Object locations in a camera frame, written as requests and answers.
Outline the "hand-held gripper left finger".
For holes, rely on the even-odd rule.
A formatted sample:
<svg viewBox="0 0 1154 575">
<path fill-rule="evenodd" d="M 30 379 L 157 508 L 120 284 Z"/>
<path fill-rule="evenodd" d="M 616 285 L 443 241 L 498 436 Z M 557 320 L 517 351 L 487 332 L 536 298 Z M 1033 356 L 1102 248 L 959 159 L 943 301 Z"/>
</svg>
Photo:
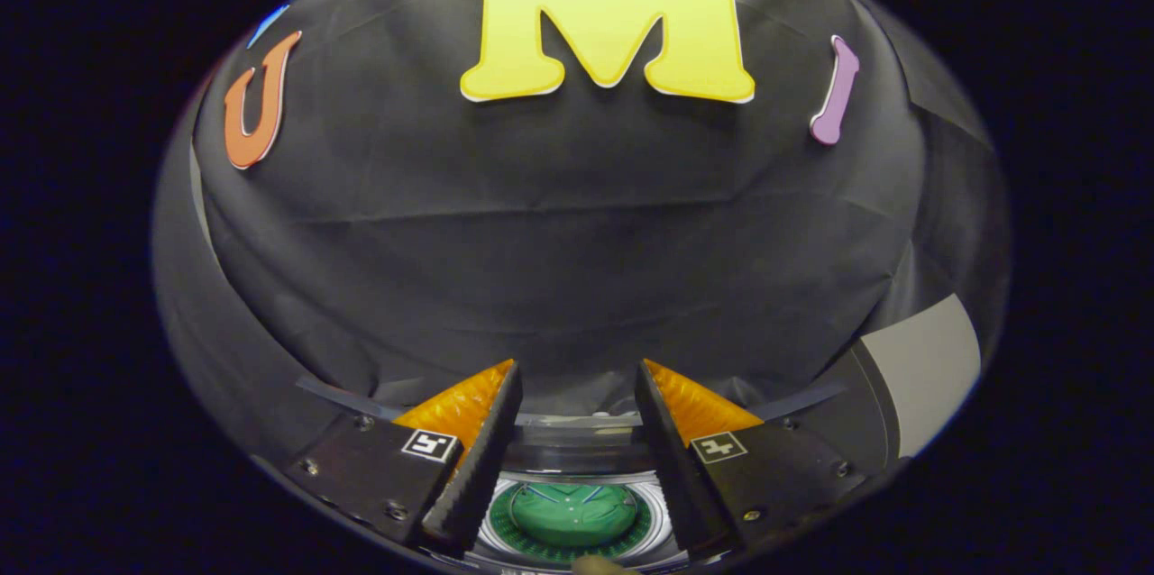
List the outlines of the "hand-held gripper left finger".
<svg viewBox="0 0 1154 575">
<path fill-rule="evenodd" d="M 288 480 L 335 518 L 395 551 L 460 558 L 477 542 L 522 403 L 514 361 L 388 419 L 376 404 L 313 386 L 343 415 L 288 461 Z"/>
</svg>

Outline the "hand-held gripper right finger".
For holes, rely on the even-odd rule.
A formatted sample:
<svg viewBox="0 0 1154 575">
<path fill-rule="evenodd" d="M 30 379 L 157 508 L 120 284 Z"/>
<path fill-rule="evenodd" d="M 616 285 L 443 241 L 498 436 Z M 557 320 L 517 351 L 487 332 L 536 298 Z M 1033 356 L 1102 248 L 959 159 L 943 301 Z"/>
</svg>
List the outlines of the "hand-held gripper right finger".
<svg viewBox="0 0 1154 575">
<path fill-rule="evenodd" d="M 677 545 L 692 558 L 767 553 L 848 505 L 868 476 L 820 436 L 719 408 L 690 426 L 700 386 L 640 361 L 635 401 Z"/>
</svg>

